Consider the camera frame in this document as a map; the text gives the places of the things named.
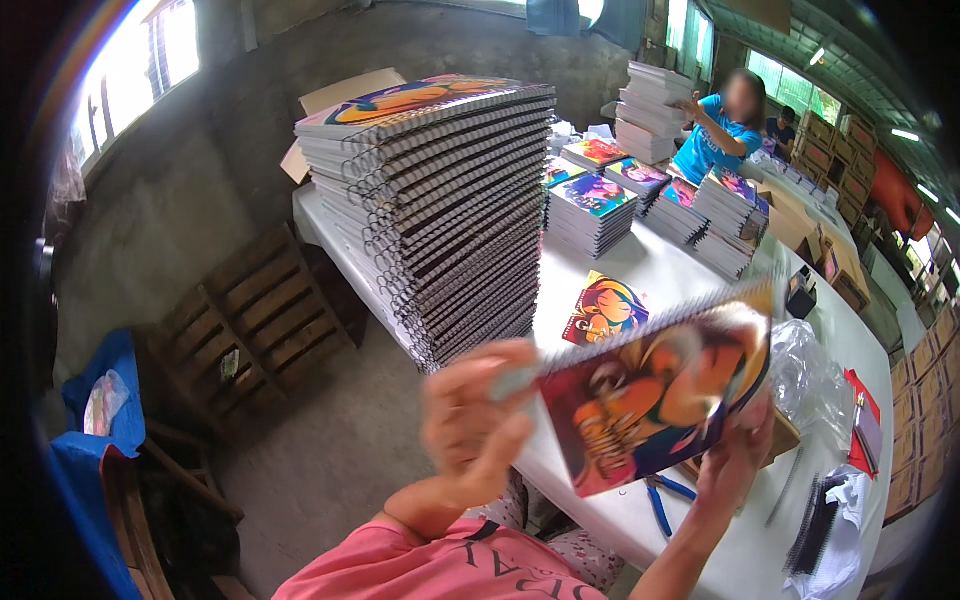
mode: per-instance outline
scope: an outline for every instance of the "red folder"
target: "red folder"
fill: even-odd
[[[853,386],[853,397],[856,398],[863,394],[867,398],[867,404],[870,405],[870,410],[874,412],[874,417],[876,417],[876,422],[880,422],[880,407],[876,405],[874,397],[870,395],[870,391],[867,390],[867,387],[863,385],[863,382],[860,381],[860,378],[856,376],[856,371],[850,369],[844,369],[843,374],[847,377],[847,381]],[[850,456],[848,457],[848,462],[854,467],[859,468],[863,472],[870,475],[870,478],[873,479],[880,471],[871,473],[870,467],[867,465],[867,457],[863,453],[863,446],[860,445],[859,438],[856,437],[856,434],[853,434],[852,440],[850,443]]]

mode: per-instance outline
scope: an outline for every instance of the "fluorescent light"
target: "fluorescent light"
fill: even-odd
[[[920,191],[924,192],[924,194],[926,194],[926,196],[927,196],[930,200],[932,200],[933,202],[935,202],[935,203],[940,202],[940,199],[937,198],[936,196],[934,196],[934,195],[933,195],[933,192],[931,192],[930,190],[926,189],[926,188],[923,186],[922,183],[917,183],[917,189],[919,189]]]
[[[897,136],[899,136],[899,137],[905,137],[905,138],[907,138],[908,140],[910,140],[910,141],[912,141],[912,142],[919,142],[919,141],[920,141],[920,136],[919,136],[919,135],[916,135],[915,133],[902,132],[902,131],[900,131],[900,130],[890,130],[890,133],[892,133],[893,135],[897,135]]]

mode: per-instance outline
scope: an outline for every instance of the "blue tarp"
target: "blue tarp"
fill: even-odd
[[[113,418],[108,437],[86,435],[83,433],[86,401],[94,383],[110,369],[123,379],[130,396]],[[61,392],[66,404],[68,431],[50,444],[51,470],[78,533],[104,578],[118,597],[140,598],[107,513],[101,477],[101,463],[108,451],[128,459],[135,458],[138,456],[136,450],[146,437],[130,331],[111,331],[84,371],[64,383]]]

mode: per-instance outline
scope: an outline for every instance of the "white table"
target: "white table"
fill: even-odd
[[[294,197],[294,218],[307,241],[320,242],[331,258],[368,303],[377,318],[392,331],[389,319],[372,303],[369,285],[350,264],[340,237],[321,219],[319,196],[302,188]],[[793,270],[802,260],[780,242],[768,237],[755,257],[760,269],[774,262],[788,262]],[[660,239],[649,229],[634,224],[633,235],[617,244],[600,260],[564,245],[546,242],[540,263],[540,296],[534,318],[534,338],[543,351],[563,348],[564,325],[591,270],[616,277],[638,291],[646,292],[653,312],[683,300],[696,298],[724,284],[723,279],[683,250]],[[837,597],[855,598],[876,549],[890,487],[893,449],[893,393],[886,353],[849,306],[819,277],[818,304],[808,317],[817,337],[830,355],[844,367],[855,369],[879,404],[884,447],[881,474],[868,485],[867,507],[862,530],[863,561],[860,575]],[[645,484],[635,482],[618,490],[579,498],[573,491],[563,456],[542,401],[531,407],[537,429],[516,463],[517,469],[546,497],[577,523],[590,530],[602,543],[629,563],[645,568],[663,551],[663,536],[647,496]],[[809,485],[815,472],[826,474],[845,462],[817,440],[806,443],[804,458],[777,519],[770,529],[763,524],[770,515],[793,464],[796,450],[784,454],[756,479],[742,514],[710,558],[700,579],[696,598],[756,598],[766,600],[795,596],[783,593],[781,572],[786,554],[800,529]],[[684,480],[675,469],[664,472]],[[679,527],[689,509],[688,501],[672,493],[661,494],[667,517]]]

